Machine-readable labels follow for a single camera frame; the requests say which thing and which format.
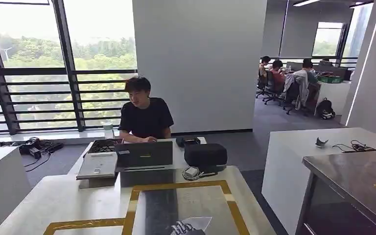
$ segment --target white book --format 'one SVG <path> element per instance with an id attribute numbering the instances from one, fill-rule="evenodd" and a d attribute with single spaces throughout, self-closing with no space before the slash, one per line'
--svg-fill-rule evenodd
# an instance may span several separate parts
<path id="1" fill-rule="evenodd" d="M 117 163 L 118 155 L 116 152 L 88 153 L 84 157 L 76 179 L 114 177 Z"/>

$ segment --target black backpack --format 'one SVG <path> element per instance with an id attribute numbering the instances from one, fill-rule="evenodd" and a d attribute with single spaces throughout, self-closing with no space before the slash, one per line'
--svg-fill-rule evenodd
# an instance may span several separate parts
<path id="1" fill-rule="evenodd" d="M 326 98 L 322 100 L 316 107 L 316 114 L 324 120 L 333 119 L 335 112 L 332 109 L 332 102 Z"/>

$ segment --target black t-shirt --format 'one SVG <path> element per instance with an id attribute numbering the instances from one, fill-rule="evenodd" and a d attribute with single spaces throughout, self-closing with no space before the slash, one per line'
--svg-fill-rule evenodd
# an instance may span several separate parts
<path id="1" fill-rule="evenodd" d="M 161 98 L 150 98 L 150 105 L 146 109 L 140 109 L 132 102 L 127 102 L 122 107 L 119 130 L 132 132 L 140 138 L 152 136 L 163 139 L 164 129 L 173 124 L 165 101 Z"/>

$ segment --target green box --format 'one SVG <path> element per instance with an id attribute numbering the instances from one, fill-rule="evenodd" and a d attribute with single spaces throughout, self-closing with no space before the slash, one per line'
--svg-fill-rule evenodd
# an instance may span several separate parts
<path id="1" fill-rule="evenodd" d="M 320 76 L 318 77 L 318 81 L 320 82 L 326 82 L 326 83 L 341 83 L 342 82 L 342 77 L 323 77 Z"/>

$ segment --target floor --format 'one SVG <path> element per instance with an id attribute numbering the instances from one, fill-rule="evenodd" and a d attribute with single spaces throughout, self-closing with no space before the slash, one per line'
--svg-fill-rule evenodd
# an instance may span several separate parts
<path id="1" fill-rule="evenodd" d="M 270 132 L 342 128 L 343 126 L 339 124 L 339 117 L 334 120 L 321 120 L 314 116 L 305 117 L 298 112 L 291 112 L 291 115 L 287 115 L 277 103 L 269 102 L 268 105 L 264 105 L 261 99 L 262 97 L 259 97 L 255 102 L 253 132 L 210 134 L 204 137 L 208 143 L 219 143 L 227 149 L 228 164 L 236 165 L 241 170 L 275 231 L 283 235 L 286 231 L 260 193 Z M 53 153 L 48 162 L 27 173 L 31 185 L 34 187 L 45 176 L 67 174 L 86 146 L 86 144 L 68 145 Z M 37 164 L 46 159 L 47 156 L 42 157 Z M 31 156 L 23 156 L 24 165 L 32 162 L 34 159 Z"/>

